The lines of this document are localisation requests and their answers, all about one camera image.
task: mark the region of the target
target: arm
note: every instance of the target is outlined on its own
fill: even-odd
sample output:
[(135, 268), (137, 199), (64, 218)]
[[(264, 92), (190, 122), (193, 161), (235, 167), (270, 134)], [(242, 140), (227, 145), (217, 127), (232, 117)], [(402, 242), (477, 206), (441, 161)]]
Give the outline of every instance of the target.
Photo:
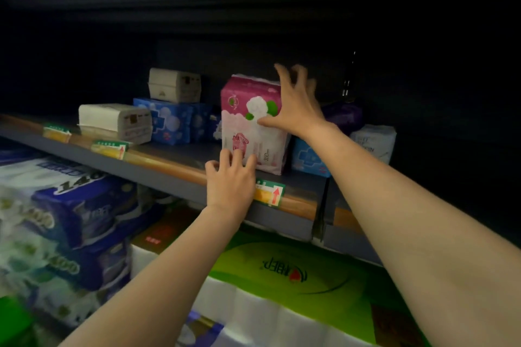
[(222, 150), (206, 164), (207, 207), (179, 238), (62, 346), (174, 345), (192, 304), (220, 253), (238, 230), (255, 192), (252, 155)]
[(294, 86), (276, 68), (282, 110), (259, 123), (301, 137), (328, 166), (429, 341), (518, 345), (521, 251), (324, 121), (305, 68)]

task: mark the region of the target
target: shelf label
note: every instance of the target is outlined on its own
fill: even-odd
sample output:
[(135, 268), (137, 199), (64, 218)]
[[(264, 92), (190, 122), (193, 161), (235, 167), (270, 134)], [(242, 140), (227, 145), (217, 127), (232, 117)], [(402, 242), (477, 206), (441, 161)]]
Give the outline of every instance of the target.
[(257, 179), (253, 199), (270, 207), (279, 207), (285, 189), (285, 184)]
[(123, 160), (128, 148), (129, 144), (126, 141), (95, 140), (92, 143), (91, 151), (110, 158)]
[(43, 125), (43, 137), (56, 140), (62, 143), (68, 143), (72, 133), (67, 128), (55, 124)]

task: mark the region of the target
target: green leaf graphic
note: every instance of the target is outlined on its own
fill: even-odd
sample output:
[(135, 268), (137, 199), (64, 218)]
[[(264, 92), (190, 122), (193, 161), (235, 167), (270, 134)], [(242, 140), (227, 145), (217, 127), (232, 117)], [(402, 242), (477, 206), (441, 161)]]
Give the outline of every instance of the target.
[(272, 115), (273, 117), (277, 116), (279, 113), (277, 103), (275, 103), (273, 100), (269, 100), (266, 102), (266, 104), (268, 105), (268, 114)]

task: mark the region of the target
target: pink and white package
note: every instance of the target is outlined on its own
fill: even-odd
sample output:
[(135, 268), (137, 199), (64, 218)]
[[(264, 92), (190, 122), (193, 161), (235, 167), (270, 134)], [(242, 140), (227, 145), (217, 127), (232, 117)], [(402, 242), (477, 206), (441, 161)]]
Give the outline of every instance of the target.
[(291, 135), (266, 128), (257, 120), (276, 116), (281, 108), (280, 84), (261, 78), (233, 75), (221, 90), (223, 148), (241, 149), (243, 164), (257, 154), (257, 169), (280, 175)]

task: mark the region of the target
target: person's right hand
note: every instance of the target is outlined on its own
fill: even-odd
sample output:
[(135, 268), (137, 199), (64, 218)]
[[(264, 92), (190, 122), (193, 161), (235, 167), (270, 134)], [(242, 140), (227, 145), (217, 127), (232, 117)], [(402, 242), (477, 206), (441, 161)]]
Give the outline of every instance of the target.
[(288, 69), (278, 63), (275, 68), (280, 77), (282, 108), (276, 117), (263, 117), (257, 123), (285, 130), (305, 140), (311, 127), (327, 123), (315, 98), (317, 82), (307, 78), (307, 69), (301, 65), (291, 68), (297, 72), (295, 84), (291, 82)]

